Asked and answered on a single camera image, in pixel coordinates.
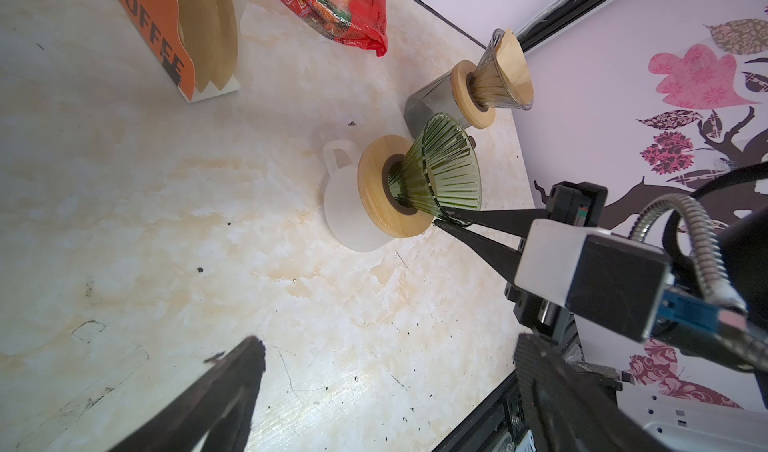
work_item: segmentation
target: white ceramic cup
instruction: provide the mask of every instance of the white ceramic cup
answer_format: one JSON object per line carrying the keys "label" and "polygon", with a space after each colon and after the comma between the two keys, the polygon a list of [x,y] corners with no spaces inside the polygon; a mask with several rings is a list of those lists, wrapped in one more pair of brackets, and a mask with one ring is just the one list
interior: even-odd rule
{"label": "white ceramic cup", "polygon": [[[334,150],[345,152],[352,164],[340,169]],[[333,140],[322,148],[322,158],[331,176],[322,207],[333,235],[355,252],[371,252],[391,241],[392,237],[373,223],[362,205],[357,188],[357,165],[360,162],[357,146],[351,140]]]}

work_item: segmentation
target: cup handle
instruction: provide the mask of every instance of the cup handle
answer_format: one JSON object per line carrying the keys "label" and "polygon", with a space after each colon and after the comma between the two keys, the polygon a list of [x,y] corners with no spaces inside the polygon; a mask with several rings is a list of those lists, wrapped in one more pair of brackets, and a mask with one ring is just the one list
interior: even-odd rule
{"label": "cup handle", "polygon": [[326,169],[328,169],[328,173],[331,175],[339,170],[339,164],[336,163],[336,156],[333,153],[334,150],[345,152],[355,167],[360,162],[360,150],[354,142],[347,139],[331,140],[322,148],[322,158],[325,159]]}

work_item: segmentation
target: white plastic component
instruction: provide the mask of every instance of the white plastic component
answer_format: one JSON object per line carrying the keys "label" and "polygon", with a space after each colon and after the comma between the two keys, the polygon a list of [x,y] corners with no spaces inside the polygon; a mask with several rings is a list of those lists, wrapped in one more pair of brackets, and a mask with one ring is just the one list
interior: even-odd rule
{"label": "white plastic component", "polygon": [[514,449],[514,452],[536,452],[536,447],[533,444],[533,432],[531,430],[525,433],[520,440],[520,444]]}
{"label": "white plastic component", "polygon": [[514,284],[565,306],[584,240],[594,233],[610,234],[604,228],[574,227],[547,218],[534,220]]}
{"label": "white plastic component", "polygon": [[672,450],[768,450],[768,414],[668,397],[632,384],[624,384],[616,399],[622,412]]}
{"label": "white plastic component", "polygon": [[[334,150],[345,152],[352,164],[340,169]],[[373,223],[362,205],[357,189],[357,164],[360,162],[357,146],[351,140],[334,140],[322,148],[322,157],[331,175],[322,207],[333,235],[355,252],[371,252],[391,241],[392,237]]]}

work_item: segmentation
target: metal flexible hose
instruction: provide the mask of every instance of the metal flexible hose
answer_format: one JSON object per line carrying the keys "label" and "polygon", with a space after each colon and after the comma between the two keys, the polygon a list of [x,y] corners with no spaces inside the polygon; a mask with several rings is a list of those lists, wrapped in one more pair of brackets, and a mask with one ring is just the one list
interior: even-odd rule
{"label": "metal flexible hose", "polygon": [[746,302],[728,279],[712,219],[695,198],[685,194],[667,194],[657,198],[640,213],[629,238],[645,242],[654,222],[672,209],[680,214],[688,229],[696,280],[704,300],[746,314]]}

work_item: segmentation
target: orange box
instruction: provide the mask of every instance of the orange box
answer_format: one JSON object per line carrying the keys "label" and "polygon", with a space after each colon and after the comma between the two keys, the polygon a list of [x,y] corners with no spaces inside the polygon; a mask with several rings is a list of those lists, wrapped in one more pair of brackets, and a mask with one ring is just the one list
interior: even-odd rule
{"label": "orange box", "polygon": [[[226,18],[231,25],[236,26],[235,32],[232,31],[232,26],[230,26],[227,31],[229,34],[227,37],[229,40],[229,43],[227,44],[229,46],[228,54],[207,54],[206,50],[203,50],[202,53],[200,53],[201,47],[204,49],[206,44],[211,42],[215,43],[216,38],[218,37],[216,32],[220,32],[220,30],[200,31],[204,25],[198,27],[196,23],[188,21],[202,17],[202,21],[205,22],[205,20],[209,18],[206,15],[200,15],[200,2],[198,0],[187,0],[187,3],[182,5],[182,7],[186,6],[186,10],[191,12],[191,14],[188,14],[185,17],[193,16],[192,19],[187,19],[186,29],[182,29],[179,22],[180,6],[178,0],[119,1],[123,5],[123,8],[125,8],[125,11],[128,13],[128,16],[133,21],[141,36],[144,38],[144,41],[162,64],[165,72],[176,84],[179,92],[181,92],[181,95],[188,102],[207,99],[240,88],[240,84],[235,78],[236,74],[234,68],[238,63],[238,59],[243,55],[238,54],[237,49],[243,44],[239,25],[240,16],[242,15],[245,6],[245,0],[228,0],[226,4],[230,6],[226,10],[228,13]],[[221,13],[220,11],[222,8],[223,7],[221,6],[218,8],[218,13]],[[216,13],[216,8],[213,8],[210,11],[210,14]],[[184,41],[181,38],[185,35],[185,31],[186,34],[196,34],[194,38],[198,45],[197,57],[199,59],[197,76],[195,75],[195,63],[193,62],[192,56],[190,56],[190,52],[196,51],[196,49],[190,49],[190,52],[188,52],[187,48],[185,48]],[[212,39],[208,40],[206,36],[202,36],[201,38],[201,35],[206,34],[207,32],[212,33]],[[236,37],[234,50],[232,34],[235,34]],[[222,71],[221,66],[219,66],[221,62],[226,63],[227,68],[224,71]],[[203,72],[206,72],[206,77],[218,74],[219,79],[211,79],[211,81],[206,80],[205,83],[202,83],[200,77],[203,75]]]}

